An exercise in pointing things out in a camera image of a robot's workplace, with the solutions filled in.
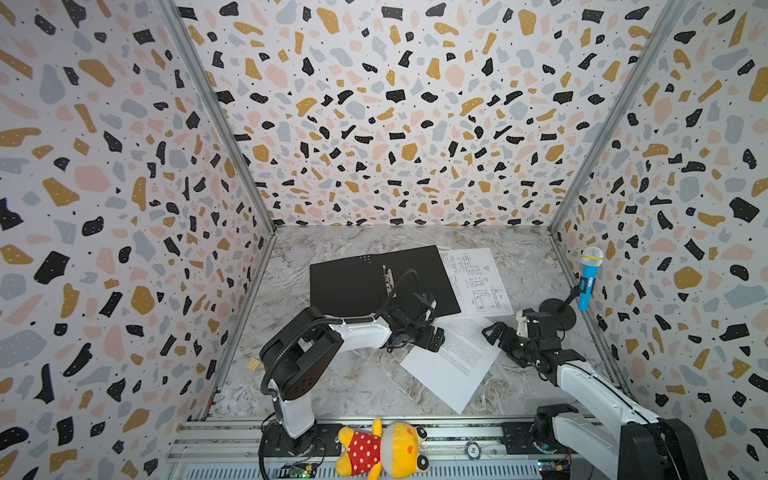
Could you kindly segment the paper with printed text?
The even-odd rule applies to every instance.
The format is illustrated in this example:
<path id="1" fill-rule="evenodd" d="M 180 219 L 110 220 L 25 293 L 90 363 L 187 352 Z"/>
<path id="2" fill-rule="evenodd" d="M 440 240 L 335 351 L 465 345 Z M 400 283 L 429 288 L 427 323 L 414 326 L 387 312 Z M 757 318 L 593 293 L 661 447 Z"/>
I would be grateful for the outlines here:
<path id="1" fill-rule="evenodd" d="M 480 316 L 453 315 L 435 322 L 444 330 L 438 352 L 414 347 L 401 366 L 457 414 L 462 414 L 500 349 L 492 346 L 482 330 L 493 322 Z"/>

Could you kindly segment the paper with technical drawings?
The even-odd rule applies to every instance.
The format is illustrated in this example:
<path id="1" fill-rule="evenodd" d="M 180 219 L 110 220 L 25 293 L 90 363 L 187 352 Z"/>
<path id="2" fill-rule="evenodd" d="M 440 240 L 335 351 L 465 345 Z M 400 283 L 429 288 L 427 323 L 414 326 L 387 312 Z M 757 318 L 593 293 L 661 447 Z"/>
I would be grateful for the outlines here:
<path id="1" fill-rule="evenodd" d="M 464 316 L 507 316 L 514 310 L 489 248 L 444 250 L 440 256 Z"/>

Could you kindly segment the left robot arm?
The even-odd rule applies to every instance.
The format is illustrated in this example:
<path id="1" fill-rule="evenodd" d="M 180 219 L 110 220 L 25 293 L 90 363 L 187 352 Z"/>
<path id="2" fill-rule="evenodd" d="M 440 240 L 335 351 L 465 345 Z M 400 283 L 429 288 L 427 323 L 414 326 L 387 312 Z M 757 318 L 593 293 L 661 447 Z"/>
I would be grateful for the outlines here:
<path id="1" fill-rule="evenodd" d="M 439 351 L 445 333 L 433 325 L 436 306 L 432 295 L 412 293 L 402 301 L 387 299 L 379 310 L 363 316 L 336 317 L 313 306 L 302 310 L 259 354 L 264 367 L 260 391 L 274 408 L 263 437 L 267 452 L 298 456 L 327 436 L 313 412 L 311 391 L 337 354 L 392 352 L 409 345 Z"/>

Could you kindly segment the orange folder black inside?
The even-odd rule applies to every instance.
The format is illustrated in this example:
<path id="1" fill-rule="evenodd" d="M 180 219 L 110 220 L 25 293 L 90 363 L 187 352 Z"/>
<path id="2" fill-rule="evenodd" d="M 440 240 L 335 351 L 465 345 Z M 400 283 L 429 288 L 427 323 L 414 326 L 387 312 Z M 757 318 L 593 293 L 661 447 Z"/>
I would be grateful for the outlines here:
<path id="1" fill-rule="evenodd" d="M 338 317 L 372 313 L 392 288 L 394 305 L 403 305 L 415 291 L 436 300 L 436 317 L 461 312 L 436 246 L 347 257 L 310 266 L 310 304 Z"/>

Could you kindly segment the yellow plush toy red dress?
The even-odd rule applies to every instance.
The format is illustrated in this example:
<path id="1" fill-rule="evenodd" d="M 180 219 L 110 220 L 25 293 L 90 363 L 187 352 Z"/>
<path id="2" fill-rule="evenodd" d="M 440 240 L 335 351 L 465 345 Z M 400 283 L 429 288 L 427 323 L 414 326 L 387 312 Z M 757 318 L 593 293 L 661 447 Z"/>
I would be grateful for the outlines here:
<path id="1" fill-rule="evenodd" d="M 337 435 L 343 452 L 335 471 L 342 477 L 365 475 L 367 479 L 379 479 L 383 473 L 393 479 L 426 473 L 430 464 L 421 445 L 427 436 L 421 426 L 384 425 L 381 419 L 374 420 L 370 432 L 344 426 Z"/>

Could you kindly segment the poker chip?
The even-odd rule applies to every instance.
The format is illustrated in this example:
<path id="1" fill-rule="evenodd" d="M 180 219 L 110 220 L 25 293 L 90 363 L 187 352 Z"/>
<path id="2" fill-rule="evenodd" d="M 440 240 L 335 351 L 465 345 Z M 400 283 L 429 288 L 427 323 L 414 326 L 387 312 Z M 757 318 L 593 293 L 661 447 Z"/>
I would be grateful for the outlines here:
<path id="1" fill-rule="evenodd" d="M 470 441 L 465 444 L 465 454 L 470 460 L 479 460 L 482 456 L 481 447 L 477 442 Z"/>

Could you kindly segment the green circuit board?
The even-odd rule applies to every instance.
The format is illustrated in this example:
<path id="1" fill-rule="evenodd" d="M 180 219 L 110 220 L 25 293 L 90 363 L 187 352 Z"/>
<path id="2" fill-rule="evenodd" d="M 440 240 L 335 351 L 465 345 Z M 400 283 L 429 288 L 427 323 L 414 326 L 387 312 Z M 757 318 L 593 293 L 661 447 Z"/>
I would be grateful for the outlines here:
<path id="1" fill-rule="evenodd" d="M 278 479 L 314 479 L 316 475 L 316 465 L 305 462 L 285 464 L 277 471 Z"/>

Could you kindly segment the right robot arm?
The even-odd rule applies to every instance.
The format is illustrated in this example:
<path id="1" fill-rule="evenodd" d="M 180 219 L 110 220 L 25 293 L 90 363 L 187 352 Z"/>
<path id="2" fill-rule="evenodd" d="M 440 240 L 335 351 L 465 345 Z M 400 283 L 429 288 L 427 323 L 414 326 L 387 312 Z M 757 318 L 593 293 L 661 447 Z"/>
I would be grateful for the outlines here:
<path id="1" fill-rule="evenodd" d="M 543 453 L 569 448 L 609 479 L 703 479 L 706 476 L 691 428 L 642 407 L 601 375 L 580 353 L 565 349 L 553 315 L 527 309 L 517 327 L 496 322 L 482 331 L 520 367 L 573 397 L 540 406 L 530 429 Z"/>

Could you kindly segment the blue toy microphone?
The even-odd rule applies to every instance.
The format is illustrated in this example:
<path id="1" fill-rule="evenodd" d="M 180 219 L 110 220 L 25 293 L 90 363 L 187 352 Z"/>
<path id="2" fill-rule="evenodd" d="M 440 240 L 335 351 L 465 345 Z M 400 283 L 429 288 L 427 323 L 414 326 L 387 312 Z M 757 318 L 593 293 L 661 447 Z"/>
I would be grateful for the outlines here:
<path id="1" fill-rule="evenodd" d="M 595 285 L 599 267 L 603 263 L 604 252 L 601 248 L 590 246 L 585 248 L 581 254 L 582 273 L 579 283 L 579 303 L 578 308 L 582 312 L 587 312 L 592 297 L 592 291 Z"/>

